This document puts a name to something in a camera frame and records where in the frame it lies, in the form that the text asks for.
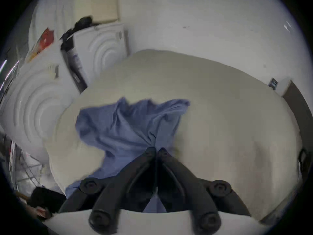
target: screw head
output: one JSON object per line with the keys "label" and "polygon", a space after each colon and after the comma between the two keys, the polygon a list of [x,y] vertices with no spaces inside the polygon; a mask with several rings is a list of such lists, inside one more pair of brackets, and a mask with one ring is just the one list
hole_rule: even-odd
{"label": "screw head", "polygon": [[94,230],[101,231],[110,225],[110,218],[105,212],[93,211],[89,217],[89,224]]}
{"label": "screw head", "polygon": [[204,230],[215,230],[221,226],[221,219],[218,214],[207,213],[200,222],[200,227]]}
{"label": "screw head", "polygon": [[224,180],[216,180],[209,185],[209,191],[215,197],[225,197],[231,190],[230,184]]}
{"label": "screw head", "polygon": [[88,195],[96,194],[102,190],[100,180],[97,178],[86,178],[81,181],[80,190]]}

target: bed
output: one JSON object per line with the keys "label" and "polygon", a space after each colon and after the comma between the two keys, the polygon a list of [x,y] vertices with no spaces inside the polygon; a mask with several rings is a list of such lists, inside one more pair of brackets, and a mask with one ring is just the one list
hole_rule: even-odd
{"label": "bed", "polygon": [[80,109],[122,96],[130,103],[190,100],[175,136],[175,156],[199,178],[228,181],[254,218],[268,214],[296,185],[299,127],[272,88],[214,61],[143,50],[103,71],[59,118],[45,147],[63,191],[104,158],[104,151],[82,143],[76,133]]}

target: blue cloth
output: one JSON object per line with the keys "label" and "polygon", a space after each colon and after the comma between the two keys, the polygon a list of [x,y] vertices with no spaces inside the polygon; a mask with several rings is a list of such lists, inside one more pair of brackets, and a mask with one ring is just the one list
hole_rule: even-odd
{"label": "blue cloth", "polygon": [[[151,100],[142,100],[129,105],[121,98],[115,104],[80,110],[76,120],[80,139],[105,151],[102,166],[88,177],[115,176],[151,146],[157,150],[164,147],[170,153],[180,116],[188,106],[189,101],[184,99],[158,105]],[[79,185],[80,181],[76,181],[68,186],[65,195],[69,197]],[[151,198],[146,211],[160,210],[158,201],[157,197]]]}

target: white sheet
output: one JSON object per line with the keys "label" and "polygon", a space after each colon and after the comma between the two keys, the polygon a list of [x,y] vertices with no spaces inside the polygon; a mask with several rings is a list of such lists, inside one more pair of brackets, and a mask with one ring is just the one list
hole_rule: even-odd
{"label": "white sheet", "polygon": [[256,219],[273,210],[297,181],[299,128],[287,103],[235,68],[168,51],[135,53],[102,72],[63,113],[46,144],[62,190],[96,170],[104,151],[75,131],[80,108],[144,98],[190,100],[174,147],[197,177],[228,181]]}

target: white appliance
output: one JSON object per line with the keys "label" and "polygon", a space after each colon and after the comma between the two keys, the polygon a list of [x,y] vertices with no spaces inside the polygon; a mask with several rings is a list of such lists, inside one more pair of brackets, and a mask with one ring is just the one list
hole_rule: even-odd
{"label": "white appliance", "polygon": [[81,62],[80,72],[87,84],[127,56],[122,23],[101,24],[73,34],[74,47]]}
{"label": "white appliance", "polygon": [[79,96],[54,42],[24,64],[0,104],[0,123],[24,151],[41,162],[49,159],[44,141],[52,135],[62,112]]}

